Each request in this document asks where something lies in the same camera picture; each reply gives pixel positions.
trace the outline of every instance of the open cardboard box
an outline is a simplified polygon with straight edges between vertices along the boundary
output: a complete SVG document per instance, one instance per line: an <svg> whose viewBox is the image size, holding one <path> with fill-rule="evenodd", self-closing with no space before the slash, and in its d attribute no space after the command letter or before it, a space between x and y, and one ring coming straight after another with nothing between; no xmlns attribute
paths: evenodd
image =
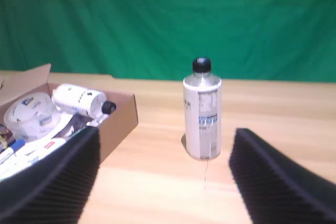
<svg viewBox="0 0 336 224"><path fill-rule="evenodd" d="M8 80L0 76L0 123L4 124L4 114L17 99L33 92L46 92L62 83L48 82L51 64L46 64L24 72L20 72ZM99 125L101 162L121 143L121 141L137 126L138 113L134 94L100 90L107 95L109 101L117 105L117 109Z"/></svg>

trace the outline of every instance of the black cap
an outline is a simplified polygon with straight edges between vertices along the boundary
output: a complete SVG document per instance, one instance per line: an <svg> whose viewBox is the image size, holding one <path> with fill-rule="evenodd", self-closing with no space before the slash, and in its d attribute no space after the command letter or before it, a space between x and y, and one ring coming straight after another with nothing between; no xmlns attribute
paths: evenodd
<svg viewBox="0 0 336 224"><path fill-rule="evenodd" d="M110 115L116 109L117 109L117 105L114 102L106 101L103 103L101 107L101 112L103 112L103 114Z"/></svg>
<svg viewBox="0 0 336 224"><path fill-rule="evenodd" d="M193 61L193 72L207 73L211 71L211 61L208 58L199 57Z"/></svg>

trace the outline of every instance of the clear tape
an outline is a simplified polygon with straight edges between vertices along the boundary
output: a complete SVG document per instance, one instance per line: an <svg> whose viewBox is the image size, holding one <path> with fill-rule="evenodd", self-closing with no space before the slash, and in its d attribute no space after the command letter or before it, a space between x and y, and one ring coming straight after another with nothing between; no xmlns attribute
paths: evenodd
<svg viewBox="0 0 336 224"><path fill-rule="evenodd" d="M4 122L16 139L37 140L59 123L60 112L47 93L37 92L20 98L6 111Z"/></svg>

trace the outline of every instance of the wooden table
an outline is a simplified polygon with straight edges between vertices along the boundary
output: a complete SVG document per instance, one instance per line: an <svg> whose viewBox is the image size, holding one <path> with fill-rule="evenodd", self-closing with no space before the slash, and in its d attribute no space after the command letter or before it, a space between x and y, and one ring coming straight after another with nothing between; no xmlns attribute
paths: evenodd
<svg viewBox="0 0 336 224"><path fill-rule="evenodd" d="M133 92L138 104L139 125L102 163L80 224L251 223L228 168L237 127L336 182L336 84L224 80L222 152L202 162L181 144L181 82L62 73L50 79Z"/></svg>

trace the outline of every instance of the green curtain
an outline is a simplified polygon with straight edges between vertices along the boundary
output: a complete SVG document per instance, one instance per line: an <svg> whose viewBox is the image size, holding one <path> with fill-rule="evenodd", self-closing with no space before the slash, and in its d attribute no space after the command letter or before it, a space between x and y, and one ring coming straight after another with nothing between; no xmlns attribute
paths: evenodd
<svg viewBox="0 0 336 224"><path fill-rule="evenodd" d="M0 0L0 69L336 81L336 0Z"/></svg>

